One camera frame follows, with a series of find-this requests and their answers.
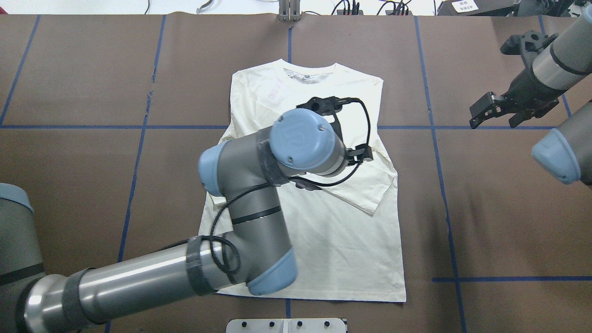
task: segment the cable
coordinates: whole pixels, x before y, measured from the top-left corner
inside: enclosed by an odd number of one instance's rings
[[[333,11],[331,12],[331,15],[335,14],[335,11],[337,10],[337,7],[339,7],[339,5],[340,5],[341,3],[343,3],[343,13],[345,14],[345,11],[346,11],[346,8],[345,8],[345,3],[346,3],[346,2],[348,3],[348,6],[349,6],[349,0],[340,0],[340,1],[337,3],[337,5],[335,5],[335,7],[333,8]]]
[[[368,132],[366,134],[366,147],[367,149],[369,149],[369,145],[370,145],[370,131],[371,131],[371,126],[370,126],[370,115],[368,114],[368,109],[366,109],[366,105],[364,104],[364,102],[362,102],[362,100],[358,99],[358,98],[352,98],[352,102],[353,103],[359,103],[362,108],[364,109],[364,113],[366,114],[366,122],[368,124]],[[363,160],[358,161],[358,163],[356,164],[356,166],[354,167],[354,169],[352,170],[352,172],[349,173],[349,175],[345,176],[344,179],[338,180],[336,182],[330,182],[328,184],[324,184],[322,182],[316,182],[316,181],[312,181],[312,180],[308,180],[306,178],[302,178],[302,177],[289,177],[289,180],[304,180],[306,182],[309,182],[310,184],[316,185],[316,186],[321,186],[321,187],[331,187],[331,186],[335,186],[335,185],[339,185],[341,183],[343,183],[344,181],[348,180],[349,177],[353,176],[353,174],[358,170],[358,168],[360,167],[360,165],[362,165]]]
[[[233,204],[236,200],[246,196],[247,194],[249,194],[253,191],[261,190],[266,187],[270,187],[270,186],[271,186],[271,184],[266,182],[264,184],[259,184],[259,185],[253,186],[251,188],[248,188],[247,190],[242,191],[241,193],[232,197],[230,200],[226,201],[226,203],[222,206],[222,208],[220,208],[220,210],[216,214],[216,217],[214,218],[214,222],[212,223],[212,227],[210,228],[210,235],[208,236],[207,240],[210,242],[210,254],[212,256],[212,260],[214,260],[214,263],[222,272],[229,274],[229,275],[236,274],[236,272],[238,272],[239,268],[240,268],[240,255],[239,255],[238,250],[236,249],[236,246],[234,246],[234,244],[232,244],[226,238],[214,236],[214,230],[216,229],[216,225],[218,224],[218,221],[220,220],[220,216],[222,216],[222,212],[226,208],[228,208],[231,204]],[[234,270],[231,270],[227,264],[223,264],[222,262],[220,262],[218,257],[216,257],[216,254],[214,253],[214,241],[223,243],[223,244],[228,245],[230,247],[230,249],[232,250],[233,256],[236,259],[236,268]]]
[[[405,11],[405,14],[403,14],[403,15],[409,15],[409,3],[410,3],[411,1],[412,1],[412,0],[409,0],[409,1],[405,2],[405,7],[407,7],[407,10]]]
[[[208,2],[204,3],[203,5],[201,5],[199,8],[197,8],[197,10],[195,11],[197,14],[201,14],[201,12],[204,10],[205,7],[208,7],[209,5],[212,4],[214,0],[208,0]]]
[[[158,252],[158,251],[162,251],[162,250],[174,248],[175,246],[183,245],[183,244],[186,244],[187,242],[189,242],[189,239],[184,239],[182,241],[177,241],[177,242],[174,242],[172,244],[169,244],[169,245],[167,245],[167,246],[165,246],[163,248],[159,248],[158,250],[156,250],[154,252]]]
[[[382,11],[382,9],[387,5],[387,4],[392,4],[392,13],[390,15],[395,15],[396,12],[399,12],[401,9],[405,9],[405,7],[407,7],[407,4],[404,4],[402,1],[401,2],[395,2],[395,1],[385,1],[382,6],[380,6],[380,9],[378,10],[378,13],[376,13],[376,15],[380,15],[380,12]]]

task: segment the blue joint cap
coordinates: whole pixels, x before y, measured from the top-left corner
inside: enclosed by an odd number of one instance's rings
[[[532,157],[564,184],[571,184],[582,177],[574,151],[558,129],[551,129],[532,148]]]
[[[269,134],[269,145],[275,158],[286,167],[314,169],[331,156],[335,132],[321,115],[295,108],[276,120]]]
[[[222,154],[222,148],[229,143],[231,140],[219,143],[212,148],[207,149],[200,156],[198,163],[198,169],[200,172],[201,184],[205,190],[208,191],[214,197],[221,197],[222,193],[218,187],[218,161],[220,160],[220,154]]]
[[[255,296],[271,294],[292,284],[297,275],[298,267],[296,266],[296,256],[292,247],[263,274],[248,282],[247,287],[249,292]]]
[[[0,199],[6,199],[22,204],[26,208],[29,208],[33,213],[33,207],[31,207],[27,193],[18,186],[0,182]]]

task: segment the white label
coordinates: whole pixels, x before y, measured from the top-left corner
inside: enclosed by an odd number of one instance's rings
[[[471,12],[479,9],[474,0],[461,0],[452,3],[456,12]]]

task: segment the grid line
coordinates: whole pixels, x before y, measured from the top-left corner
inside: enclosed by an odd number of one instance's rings
[[[452,277],[435,277],[432,282],[456,282]],[[484,276],[460,277],[459,282],[531,282],[531,281],[592,281],[592,276]]]
[[[442,200],[444,201],[444,210],[446,212],[446,225],[448,227],[448,245],[450,248],[452,271],[454,273],[454,283],[455,283],[455,287],[456,287],[456,301],[458,303],[458,312],[459,312],[460,320],[461,320],[461,329],[462,329],[463,333],[466,333],[466,320],[465,320],[464,306],[462,303],[461,284],[460,284],[459,276],[458,276],[458,266],[456,264],[456,254],[454,251],[454,239],[452,237],[452,226],[450,223],[450,214],[448,211],[448,201],[446,199],[446,188],[444,186],[444,176],[442,174],[442,163],[440,162],[440,152],[438,150],[438,144],[437,144],[436,125],[434,123],[432,101],[430,99],[430,90],[429,90],[429,87],[427,84],[426,63],[425,63],[425,60],[423,57],[422,37],[420,34],[420,29],[419,29],[419,20],[417,19],[417,16],[415,16],[413,18],[415,20],[417,47],[419,48],[419,59],[422,64],[423,85],[424,85],[424,89],[425,89],[425,93],[426,93],[427,109],[429,111],[429,116],[430,116],[430,129],[432,131],[432,141],[433,141],[433,146],[434,146],[434,153],[436,155],[436,167],[437,167],[437,171],[438,171],[438,179],[440,182],[440,193],[442,195]]]
[[[29,41],[27,42],[27,47],[25,47],[25,52],[22,53],[21,63],[18,64],[17,73],[14,75],[14,80],[12,81],[12,85],[10,87],[10,91],[8,91],[8,96],[6,97],[6,103],[4,103],[4,108],[2,109],[2,115],[0,115],[0,127],[4,122],[4,118],[6,117],[6,113],[8,112],[8,106],[10,105],[10,100],[12,99],[12,93],[14,93],[14,88],[17,87],[18,77],[21,76],[22,67],[25,65],[25,60],[27,59],[27,55],[29,54],[29,50],[31,49],[31,44],[33,43],[33,37],[35,37],[35,32],[37,32],[37,27],[39,26],[39,20],[41,19],[41,15],[37,16],[35,20],[35,24],[33,25],[33,29],[31,30],[31,35],[29,36]]]
[[[158,67],[158,60],[160,56],[160,47],[162,46],[162,38],[165,32],[165,23],[166,23],[166,15],[162,16],[162,22],[160,23],[160,34],[158,37],[158,44],[156,46],[156,54],[155,54],[155,61],[154,61],[154,70],[152,72],[152,82],[154,83],[156,80],[156,69]],[[140,158],[142,155],[142,149],[144,146],[144,137],[146,135],[146,127],[148,124],[148,116],[150,115],[150,105],[152,103],[152,94],[154,90],[150,90],[148,95],[146,96],[146,113],[144,115],[144,122],[142,123],[142,131],[140,134],[140,142],[138,144],[138,153],[136,155],[136,164],[134,165],[134,174],[131,179],[131,187],[130,187],[130,196],[127,200],[127,209],[126,209],[126,219],[123,223],[123,230],[121,231],[121,243],[119,246],[119,253],[117,255],[117,262],[121,262],[123,260],[123,253],[126,248],[126,239],[127,239],[127,231],[130,225],[130,217],[131,217],[131,204],[134,199],[134,194],[136,192],[136,182],[138,179],[138,167],[140,166]],[[109,321],[105,326],[105,333],[109,333],[111,330],[111,322]]]

